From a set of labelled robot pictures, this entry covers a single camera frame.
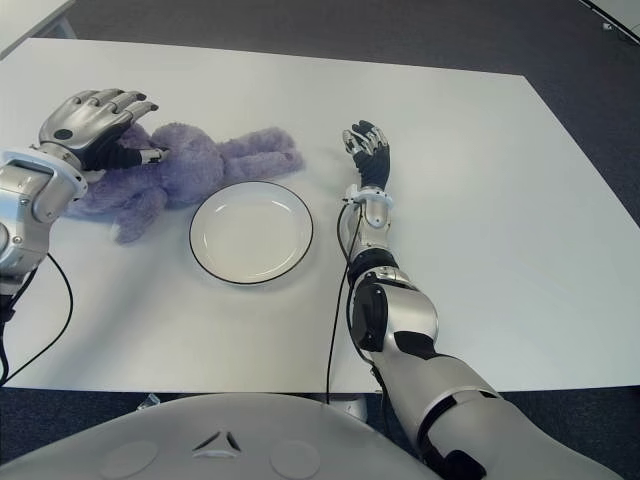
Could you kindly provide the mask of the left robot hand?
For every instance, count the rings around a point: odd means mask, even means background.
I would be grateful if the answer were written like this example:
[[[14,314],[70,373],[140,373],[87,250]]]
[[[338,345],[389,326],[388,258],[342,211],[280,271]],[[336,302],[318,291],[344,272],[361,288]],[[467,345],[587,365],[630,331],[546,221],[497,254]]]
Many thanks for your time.
[[[42,124],[37,149],[81,171],[128,169],[165,160],[162,148],[129,148],[120,139],[158,106],[139,91],[86,90],[61,104]]]

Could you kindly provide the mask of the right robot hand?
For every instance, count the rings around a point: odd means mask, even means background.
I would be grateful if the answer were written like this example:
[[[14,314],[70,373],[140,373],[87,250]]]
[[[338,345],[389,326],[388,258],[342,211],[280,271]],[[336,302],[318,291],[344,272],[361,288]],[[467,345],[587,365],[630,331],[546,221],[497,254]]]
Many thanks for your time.
[[[383,131],[360,120],[343,131],[342,140],[360,173],[361,187],[385,190],[390,175],[390,145]]]

